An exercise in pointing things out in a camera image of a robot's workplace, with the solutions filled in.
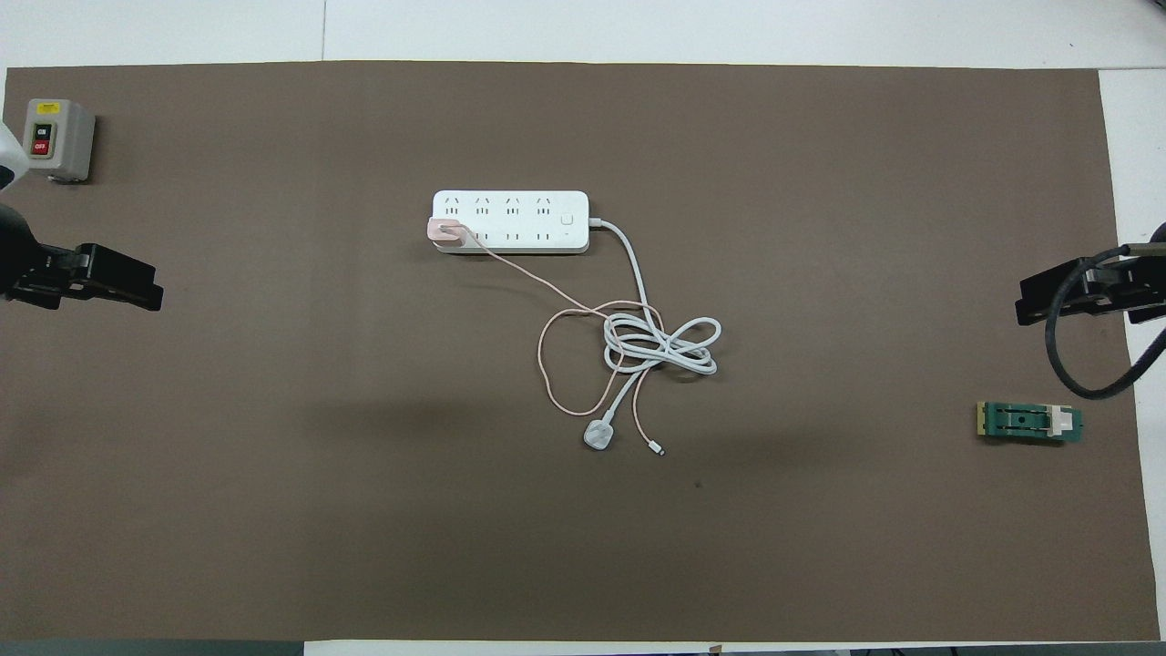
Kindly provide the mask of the white power strip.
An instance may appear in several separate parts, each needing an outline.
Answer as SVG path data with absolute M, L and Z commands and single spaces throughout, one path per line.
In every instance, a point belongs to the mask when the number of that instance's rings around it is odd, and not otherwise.
M 459 220 L 466 245 L 449 254 L 567 256 L 586 252 L 590 207 L 580 190 L 440 190 L 430 219 Z

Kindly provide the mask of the grey on-off switch box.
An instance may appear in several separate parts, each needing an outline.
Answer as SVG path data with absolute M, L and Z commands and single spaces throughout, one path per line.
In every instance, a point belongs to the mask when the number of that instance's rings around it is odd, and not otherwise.
M 61 184 L 90 179 L 96 117 L 63 98 L 33 98 L 26 104 L 24 154 L 29 169 Z

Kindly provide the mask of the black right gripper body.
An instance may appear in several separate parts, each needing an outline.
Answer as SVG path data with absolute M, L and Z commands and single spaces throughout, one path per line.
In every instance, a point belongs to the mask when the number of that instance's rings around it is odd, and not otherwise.
M 1016 301 L 1017 323 L 1032 325 L 1053 313 L 1054 295 L 1079 266 L 1075 258 L 1021 280 Z M 1130 323 L 1166 316 L 1166 244 L 1132 244 L 1116 256 L 1090 264 L 1068 291 L 1058 315 L 1126 313 Z

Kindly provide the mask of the green knife switch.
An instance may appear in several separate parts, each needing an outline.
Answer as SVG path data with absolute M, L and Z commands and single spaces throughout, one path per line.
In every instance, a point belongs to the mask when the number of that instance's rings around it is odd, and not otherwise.
M 976 432 L 1000 440 L 1079 443 L 1083 431 L 1079 408 L 982 400 L 976 404 Z

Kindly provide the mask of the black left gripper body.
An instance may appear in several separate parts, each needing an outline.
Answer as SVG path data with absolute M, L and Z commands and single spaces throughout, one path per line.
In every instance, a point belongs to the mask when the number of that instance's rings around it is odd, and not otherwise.
M 70 251 L 40 242 L 24 216 L 0 203 L 0 296 L 45 310 L 62 299 L 108 299 L 159 312 L 157 269 L 94 242 Z

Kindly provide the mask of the brown table mat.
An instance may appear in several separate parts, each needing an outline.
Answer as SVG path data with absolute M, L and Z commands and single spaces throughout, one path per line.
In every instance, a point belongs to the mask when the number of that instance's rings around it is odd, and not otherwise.
M 5 193 L 157 267 L 157 313 L 0 302 L 0 640 L 1142 641 L 1131 395 L 1086 436 L 1030 275 L 1111 248 L 1088 70 L 330 62 L 12 69 L 99 117 Z M 438 190 L 582 190 L 718 373 L 596 452 L 563 299 L 424 237 Z

